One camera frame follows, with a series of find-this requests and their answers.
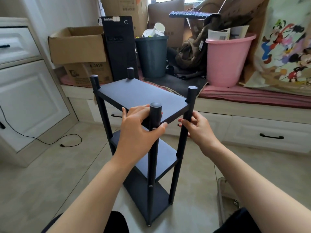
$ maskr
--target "dark green trash bin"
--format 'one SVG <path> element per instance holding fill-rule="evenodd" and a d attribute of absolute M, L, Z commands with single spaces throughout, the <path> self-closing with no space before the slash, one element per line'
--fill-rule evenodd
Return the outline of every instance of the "dark green trash bin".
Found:
<path fill-rule="evenodd" d="M 145 78 L 165 76 L 169 36 L 135 39 L 142 75 Z"/>

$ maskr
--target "shelf rack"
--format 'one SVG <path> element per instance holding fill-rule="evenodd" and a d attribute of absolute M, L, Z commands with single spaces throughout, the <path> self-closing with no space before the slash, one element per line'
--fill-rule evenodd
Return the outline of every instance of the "shelf rack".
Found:
<path fill-rule="evenodd" d="M 112 133 L 104 101 L 119 110 L 124 107 L 127 111 L 131 107 L 150 104 L 150 115 L 142 122 L 142 125 L 150 131 L 164 122 L 173 122 L 181 115 L 190 121 L 196 99 L 195 86 L 188 88 L 185 99 L 135 79 L 133 68 L 128 68 L 127 73 L 128 78 L 102 86 L 99 85 L 97 75 L 90 77 L 112 155 L 118 146 L 121 131 Z M 152 222 L 173 204 L 187 136 L 188 131 L 182 126 L 177 151 L 158 139 L 123 183 L 148 226 L 151 226 Z M 172 184 L 168 193 L 158 180 L 173 167 Z"/>

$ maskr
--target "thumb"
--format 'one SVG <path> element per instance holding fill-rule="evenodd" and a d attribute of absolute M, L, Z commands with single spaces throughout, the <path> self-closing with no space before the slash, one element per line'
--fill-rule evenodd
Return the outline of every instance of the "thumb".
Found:
<path fill-rule="evenodd" d="M 167 127 L 167 123 L 162 123 L 158 128 L 150 132 L 154 140 L 158 139 L 160 136 L 162 136 L 165 133 L 166 127 Z"/>
<path fill-rule="evenodd" d="M 182 119 L 181 123 L 182 123 L 182 125 L 184 125 L 187 128 L 188 131 L 192 130 L 193 125 L 188 120 Z"/>

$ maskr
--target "shelf board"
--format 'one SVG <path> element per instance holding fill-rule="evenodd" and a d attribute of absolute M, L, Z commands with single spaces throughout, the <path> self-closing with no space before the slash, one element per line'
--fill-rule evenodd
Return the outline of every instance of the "shelf board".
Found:
<path fill-rule="evenodd" d="M 115 147 L 118 145 L 120 132 L 120 130 L 116 131 L 110 140 Z M 177 160 L 176 150 L 159 139 L 155 181 L 160 180 L 161 177 L 163 177 L 172 167 L 174 167 Z M 148 154 L 142 157 L 135 167 L 143 176 L 145 176 L 145 178 L 148 178 Z"/>
<path fill-rule="evenodd" d="M 185 98 L 161 88 L 142 82 L 138 79 L 123 79 L 102 85 L 98 89 L 98 96 L 106 100 L 117 109 L 122 107 L 129 110 L 138 105 L 157 102 L 162 105 L 161 123 L 171 123 L 183 115 L 189 108 Z M 148 118 L 142 125 L 149 128 Z"/>
<path fill-rule="evenodd" d="M 140 175 L 135 169 L 132 169 L 125 181 L 124 187 L 138 207 L 146 222 L 147 219 L 147 180 Z M 151 222 L 161 215 L 169 206 L 169 194 L 166 190 L 156 182 L 154 184 L 154 199 L 151 214 Z"/>

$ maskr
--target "person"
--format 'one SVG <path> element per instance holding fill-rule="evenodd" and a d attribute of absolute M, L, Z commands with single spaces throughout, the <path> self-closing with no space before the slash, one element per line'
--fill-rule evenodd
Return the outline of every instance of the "person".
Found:
<path fill-rule="evenodd" d="M 141 123 L 148 115 L 149 105 L 133 107 L 128 113 L 122 109 L 120 140 L 114 156 L 72 205 L 52 220 L 45 232 L 128 232 L 123 215 L 112 211 L 112 207 L 130 170 L 167 127 L 167 123 L 162 123 L 153 131 L 144 130 Z M 191 122 L 184 119 L 179 122 L 188 129 L 188 136 L 202 153 L 219 168 L 247 209 L 233 214 L 233 218 L 227 220 L 231 223 L 226 222 L 215 232 L 311 232 L 311 211 L 222 145 L 199 112 L 193 112 Z M 248 216 L 239 221 L 243 215 Z"/>

